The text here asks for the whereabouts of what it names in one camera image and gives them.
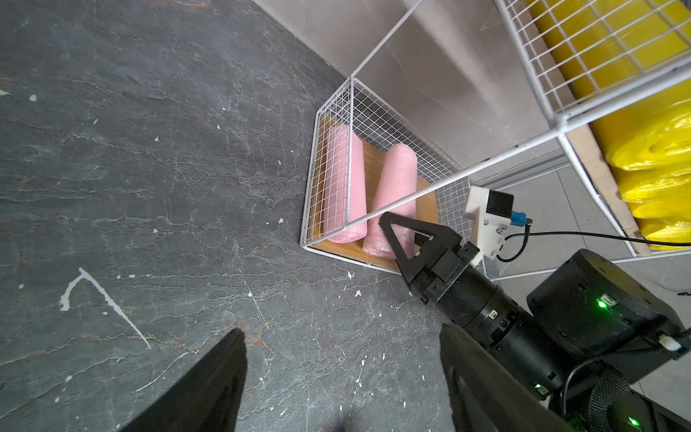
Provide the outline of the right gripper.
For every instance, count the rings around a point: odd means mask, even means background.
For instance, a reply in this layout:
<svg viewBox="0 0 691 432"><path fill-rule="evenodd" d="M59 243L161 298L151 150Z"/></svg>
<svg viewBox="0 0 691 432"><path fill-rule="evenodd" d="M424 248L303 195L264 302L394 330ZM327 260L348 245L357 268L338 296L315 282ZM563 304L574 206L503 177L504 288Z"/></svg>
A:
<svg viewBox="0 0 691 432"><path fill-rule="evenodd" d="M459 246L451 228L385 212L379 225L410 291L432 303L482 346L500 343L518 318L518 306L470 264L473 245Z"/></svg>

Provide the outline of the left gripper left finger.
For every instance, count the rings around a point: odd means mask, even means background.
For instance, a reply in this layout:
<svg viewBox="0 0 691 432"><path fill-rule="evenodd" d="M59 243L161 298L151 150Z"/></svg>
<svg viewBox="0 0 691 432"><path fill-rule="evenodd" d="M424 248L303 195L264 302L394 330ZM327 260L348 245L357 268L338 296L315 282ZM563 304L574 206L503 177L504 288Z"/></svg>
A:
<svg viewBox="0 0 691 432"><path fill-rule="evenodd" d="M232 329L125 431L233 431L248 372L245 334Z"/></svg>

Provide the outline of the yellow roll diagonal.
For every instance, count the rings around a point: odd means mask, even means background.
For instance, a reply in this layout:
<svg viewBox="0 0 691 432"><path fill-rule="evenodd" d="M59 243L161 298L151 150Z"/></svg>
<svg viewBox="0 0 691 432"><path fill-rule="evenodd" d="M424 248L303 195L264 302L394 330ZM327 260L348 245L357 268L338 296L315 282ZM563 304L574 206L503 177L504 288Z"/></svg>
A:
<svg viewBox="0 0 691 432"><path fill-rule="evenodd" d="M626 203L644 203L690 191L690 161L664 167L626 171L612 168L621 198Z"/></svg>

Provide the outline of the yellow roll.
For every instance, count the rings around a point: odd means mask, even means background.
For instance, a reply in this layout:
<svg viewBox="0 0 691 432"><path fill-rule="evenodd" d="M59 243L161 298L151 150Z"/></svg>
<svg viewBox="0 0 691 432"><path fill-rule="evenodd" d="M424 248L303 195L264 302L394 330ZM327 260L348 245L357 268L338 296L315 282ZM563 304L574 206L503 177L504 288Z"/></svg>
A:
<svg viewBox="0 0 691 432"><path fill-rule="evenodd" d="M680 1L530 1L527 14L581 101L690 52Z"/></svg>
<svg viewBox="0 0 691 432"><path fill-rule="evenodd" d="M690 81L590 124L606 162L635 171L690 160Z"/></svg>

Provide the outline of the pink roll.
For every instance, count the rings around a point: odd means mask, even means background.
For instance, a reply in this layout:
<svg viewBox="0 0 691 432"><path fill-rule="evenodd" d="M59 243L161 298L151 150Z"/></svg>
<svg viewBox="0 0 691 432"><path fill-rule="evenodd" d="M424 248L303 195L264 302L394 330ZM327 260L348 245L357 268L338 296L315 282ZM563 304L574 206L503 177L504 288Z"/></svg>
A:
<svg viewBox="0 0 691 432"><path fill-rule="evenodd" d="M386 154L379 184L372 205L374 211L417 192L417 155L405 144L393 145ZM412 200L388 210L399 215L417 219L416 201ZM379 225L380 216L368 221L368 233L363 241L363 252L369 256L395 259L392 247ZM401 247L408 257L413 255L415 234L401 226L392 227Z"/></svg>

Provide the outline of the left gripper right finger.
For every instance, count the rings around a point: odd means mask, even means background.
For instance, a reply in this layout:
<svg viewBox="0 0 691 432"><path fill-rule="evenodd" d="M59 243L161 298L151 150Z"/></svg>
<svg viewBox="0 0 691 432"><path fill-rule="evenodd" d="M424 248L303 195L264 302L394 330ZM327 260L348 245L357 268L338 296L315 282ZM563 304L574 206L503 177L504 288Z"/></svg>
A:
<svg viewBox="0 0 691 432"><path fill-rule="evenodd" d="M463 329L444 324L440 358L456 431L569 431Z"/></svg>

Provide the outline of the yellow roll horizontal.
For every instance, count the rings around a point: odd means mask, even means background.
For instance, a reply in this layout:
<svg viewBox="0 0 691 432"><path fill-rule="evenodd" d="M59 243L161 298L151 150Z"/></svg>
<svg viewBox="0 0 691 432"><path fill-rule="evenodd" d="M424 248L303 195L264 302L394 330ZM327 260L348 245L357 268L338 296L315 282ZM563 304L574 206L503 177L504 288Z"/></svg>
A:
<svg viewBox="0 0 691 432"><path fill-rule="evenodd" d="M628 203L637 219L690 220L690 194L670 194L644 203Z"/></svg>
<svg viewBox="0 0 691 432"><path fill-rule="evenodd" d="M690 221L678 218L639 219L638 226L642 237L649 241L663 242L663 245L651 245L658 251L680 250L683 247L669 246L669 243L690 245Z"/></svg>

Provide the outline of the pink roll diagonal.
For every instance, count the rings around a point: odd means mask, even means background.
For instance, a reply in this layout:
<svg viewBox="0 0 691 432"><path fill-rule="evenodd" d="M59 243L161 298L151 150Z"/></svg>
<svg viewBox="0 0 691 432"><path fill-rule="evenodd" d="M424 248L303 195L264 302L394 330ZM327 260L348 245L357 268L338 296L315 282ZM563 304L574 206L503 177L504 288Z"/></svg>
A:
<svg viewBox="0 0 691 432"><path fill-rule="evenodd" d="M348 220L367 214L363 141L347 125L334 125L327 134L327 164L322 212L325 234L339 230Z"/></svg>

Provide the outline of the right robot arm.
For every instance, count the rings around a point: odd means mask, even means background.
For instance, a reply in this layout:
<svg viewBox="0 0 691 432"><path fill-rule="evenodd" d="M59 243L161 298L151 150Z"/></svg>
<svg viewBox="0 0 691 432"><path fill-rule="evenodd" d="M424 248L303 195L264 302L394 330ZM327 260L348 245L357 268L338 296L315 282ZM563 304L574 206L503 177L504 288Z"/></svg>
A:
<svg viewBox="0 0 691 432"><path fill-rule="evenodd" d="M689 430L633 384L687 356L690 331L618 266L582 249L521 306L452 229L392 212L380 224L408 289L448 319L440 347L456 430Z"/></svg>

